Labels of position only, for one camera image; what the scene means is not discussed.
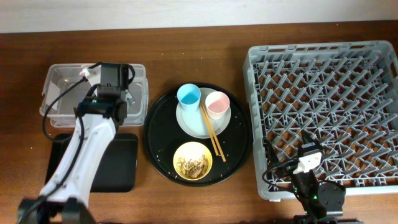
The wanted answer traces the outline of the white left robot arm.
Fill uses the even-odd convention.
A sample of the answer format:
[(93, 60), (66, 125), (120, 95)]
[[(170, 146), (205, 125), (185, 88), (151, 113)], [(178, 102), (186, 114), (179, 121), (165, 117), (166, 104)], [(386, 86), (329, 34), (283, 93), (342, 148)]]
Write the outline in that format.
[(67, 149), (37, 199), (25, 198), (17, 211), (18, 223), (49, 223), (61, 214), (62, 223), (94, 223), (88, 201), (103, 154), (127, 117), (134, 98), (129, 84), (131, 64), (97, 64), (81, 71), (81, 82), (91, 88), (74, 109), (76, 125)]

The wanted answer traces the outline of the yellow bowl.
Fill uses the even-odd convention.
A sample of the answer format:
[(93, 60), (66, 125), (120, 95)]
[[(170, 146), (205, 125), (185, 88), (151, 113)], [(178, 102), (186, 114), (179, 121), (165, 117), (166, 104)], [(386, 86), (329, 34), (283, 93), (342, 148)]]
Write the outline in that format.
[[(186, 159), (198, 159), (202, 155), (204, 155), (209, 162), (209, 166), (208, 166), (206, 174), (197, 179), (188, 179), (188, 178), (183, 177), (180, 172), (180, 169), (177, 167), (178, 159), (181, 157), (186, 158)], [(175, 171), (181, 178), (183, 178), (185, 180), (189, 180), (189, 181), (197, 181), (197, 180), (203, 179), (205, 176), (208, 175), (208, 173), (210, 172), (212, 165), (213, 165), (213, 158), (212, 158), (212, 154), (211, 154), (210, 150), (204, 144), (199, 143), (199, 142), (186, 142), (186, 143), (182, 144), (175, 151), (175, 154), (173, 157), (173, 165), (174, 165)]]

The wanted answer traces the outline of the food scraps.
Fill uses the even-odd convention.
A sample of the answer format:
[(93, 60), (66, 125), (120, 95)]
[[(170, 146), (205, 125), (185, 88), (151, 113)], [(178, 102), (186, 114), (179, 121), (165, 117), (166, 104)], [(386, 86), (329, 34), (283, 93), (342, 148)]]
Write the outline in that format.
[(209, 162), (204, 155), (198, 159), (186, 159), (181, 157), (177, 162), (177, 167), (180, 169), (182, 176), (188, 179), (197, 179), (204, 176), (208, 166)]

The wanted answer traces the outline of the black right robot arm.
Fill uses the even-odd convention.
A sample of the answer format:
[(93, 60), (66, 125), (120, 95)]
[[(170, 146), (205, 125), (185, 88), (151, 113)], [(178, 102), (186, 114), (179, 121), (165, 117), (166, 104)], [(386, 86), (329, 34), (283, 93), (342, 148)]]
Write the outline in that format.
[[(323, 147), (319, 141), (302, 131), (303, 144), (297, 155), (281, 162), (270, 141), (266, 141), (268, 154), (267, 170), (262, 174), (265, 183), (294, 194), (301, 203), (305, 215), (293, 217), (294, 223), (337, 223), (343, 215), (346, 188), (330, 180), (318, 180), (314, 169), (320, 166)], [(287, 189), (269, 182), (266, 176), (275, 173), (279, 178), (289, 177), (293, 189)]]

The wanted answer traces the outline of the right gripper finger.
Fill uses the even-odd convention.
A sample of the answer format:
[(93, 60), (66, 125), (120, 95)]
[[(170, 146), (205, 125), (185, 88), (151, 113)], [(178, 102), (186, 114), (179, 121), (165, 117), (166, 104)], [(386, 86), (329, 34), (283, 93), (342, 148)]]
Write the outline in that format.
[(277, 157), (277, 154), (272, 147), (272, 143), (266, 139), (266, 151), (267, 151), (267, 168), (269, 170), (273, 169), (274, 167), (278, 166), (280, 161)]
[(300, 152), (322, 152), (323, 148), (319, 141), (311, 137), (311, 134), (305, 130), (301, 130), (303, 144)]

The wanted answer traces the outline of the light blue cup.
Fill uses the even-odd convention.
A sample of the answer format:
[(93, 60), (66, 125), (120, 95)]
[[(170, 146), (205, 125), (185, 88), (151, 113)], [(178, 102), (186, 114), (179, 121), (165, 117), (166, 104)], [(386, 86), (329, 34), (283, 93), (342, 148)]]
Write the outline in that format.
[(199, 108), (201, 91), (192, 83), (182, 85), (177, 91), (177, 99), (186, 112), (194, 112)]

